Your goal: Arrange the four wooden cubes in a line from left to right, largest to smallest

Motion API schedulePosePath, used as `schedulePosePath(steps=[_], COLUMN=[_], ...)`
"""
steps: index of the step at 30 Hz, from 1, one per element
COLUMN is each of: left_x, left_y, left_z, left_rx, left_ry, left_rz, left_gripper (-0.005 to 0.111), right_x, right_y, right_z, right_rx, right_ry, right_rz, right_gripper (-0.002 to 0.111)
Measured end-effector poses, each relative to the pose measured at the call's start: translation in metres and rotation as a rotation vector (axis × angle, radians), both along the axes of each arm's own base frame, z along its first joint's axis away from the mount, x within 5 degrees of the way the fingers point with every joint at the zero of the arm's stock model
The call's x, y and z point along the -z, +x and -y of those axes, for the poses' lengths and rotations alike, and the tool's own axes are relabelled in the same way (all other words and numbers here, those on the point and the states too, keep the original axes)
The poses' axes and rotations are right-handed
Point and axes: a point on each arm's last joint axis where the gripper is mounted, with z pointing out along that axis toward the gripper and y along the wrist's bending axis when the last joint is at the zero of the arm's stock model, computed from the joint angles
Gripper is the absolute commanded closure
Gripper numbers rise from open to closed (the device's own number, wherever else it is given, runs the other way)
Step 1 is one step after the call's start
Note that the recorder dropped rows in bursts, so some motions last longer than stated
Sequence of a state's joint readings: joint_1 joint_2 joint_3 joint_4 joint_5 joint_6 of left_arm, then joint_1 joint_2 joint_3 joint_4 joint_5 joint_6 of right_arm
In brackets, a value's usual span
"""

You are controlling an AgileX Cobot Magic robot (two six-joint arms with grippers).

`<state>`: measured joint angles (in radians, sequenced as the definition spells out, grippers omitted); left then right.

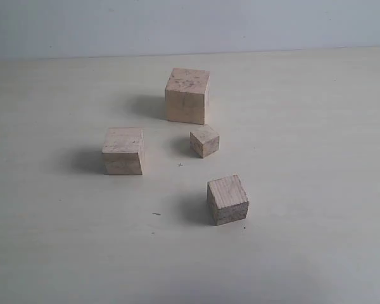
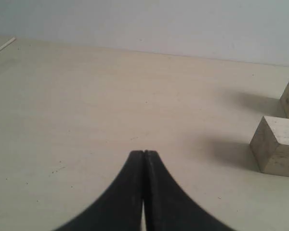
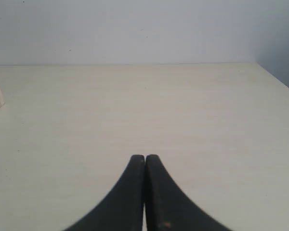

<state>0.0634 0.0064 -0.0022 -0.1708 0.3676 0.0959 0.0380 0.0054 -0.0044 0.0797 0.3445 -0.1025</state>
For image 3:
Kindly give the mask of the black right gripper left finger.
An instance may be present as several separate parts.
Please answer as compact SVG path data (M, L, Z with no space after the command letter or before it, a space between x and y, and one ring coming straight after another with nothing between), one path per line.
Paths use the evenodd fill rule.
M88 214L67 231L141 231L145 158L132 155L121 177Z

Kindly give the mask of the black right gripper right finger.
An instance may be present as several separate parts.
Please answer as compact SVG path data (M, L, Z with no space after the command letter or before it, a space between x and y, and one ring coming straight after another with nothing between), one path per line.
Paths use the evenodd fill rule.
M179 188L160 157L145 160L145 216L148 231L226 231Z

